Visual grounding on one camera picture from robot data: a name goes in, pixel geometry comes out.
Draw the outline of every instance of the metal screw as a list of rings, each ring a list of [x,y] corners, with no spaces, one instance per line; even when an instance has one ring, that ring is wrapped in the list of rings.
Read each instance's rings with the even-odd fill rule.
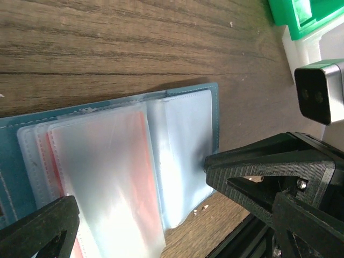
[[[281,258],[282,257],[282,251],[278,247],[275,247],[273,256],[274,256],[274,258]]]
[[[298,180],[297,180],[297,182],[296,182],[296,185],[297,185],[297,188],[298,189],[306,189],[306,187],[307,187],[307,182],[306,181],[304,181],[303,179],[301,179],[301,178],[299,178]]]

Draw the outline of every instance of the open wallet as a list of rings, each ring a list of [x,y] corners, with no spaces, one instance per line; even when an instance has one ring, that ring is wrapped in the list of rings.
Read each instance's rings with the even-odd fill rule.
[[[214,190],[216,83],[0,119],[0,229],[73,195],[71,257],[160,257],[164,233]]]

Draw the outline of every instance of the silver camera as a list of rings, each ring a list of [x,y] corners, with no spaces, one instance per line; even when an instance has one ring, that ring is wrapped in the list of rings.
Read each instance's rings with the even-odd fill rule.
[[[324,125],[344,120],[344,59],[297,68],[295,83],[304,117]]]

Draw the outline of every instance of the wood grain surface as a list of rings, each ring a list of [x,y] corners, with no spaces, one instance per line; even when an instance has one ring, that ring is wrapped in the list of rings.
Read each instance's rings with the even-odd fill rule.
[[[0,27],[0,117],[216,81],[221,150],[320,137],[267,0],[0,0]],[[206,204],[167,232],[162,257],[205,257],[248,214],[219,193]]]

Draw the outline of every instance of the green plastic bin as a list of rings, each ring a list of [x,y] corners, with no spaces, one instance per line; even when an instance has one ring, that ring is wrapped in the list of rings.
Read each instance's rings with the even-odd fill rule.
[[[344,13],[344,0],[269,0],[276,25],[300,39]]]

